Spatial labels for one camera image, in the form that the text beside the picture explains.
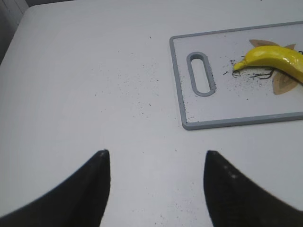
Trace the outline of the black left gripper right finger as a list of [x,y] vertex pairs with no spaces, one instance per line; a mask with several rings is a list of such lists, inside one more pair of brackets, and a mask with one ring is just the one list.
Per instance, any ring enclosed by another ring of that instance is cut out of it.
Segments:
[[219,152],[205,157],[203,187],[214,227],[301,227],[303,213],[262,189]]

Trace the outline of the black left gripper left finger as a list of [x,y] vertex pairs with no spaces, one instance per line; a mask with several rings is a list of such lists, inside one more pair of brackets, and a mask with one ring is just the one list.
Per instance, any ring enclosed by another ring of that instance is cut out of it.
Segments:
[[51,191],[0,218],[2,227],[99,227],[111,187],[110,154],[95,153]]

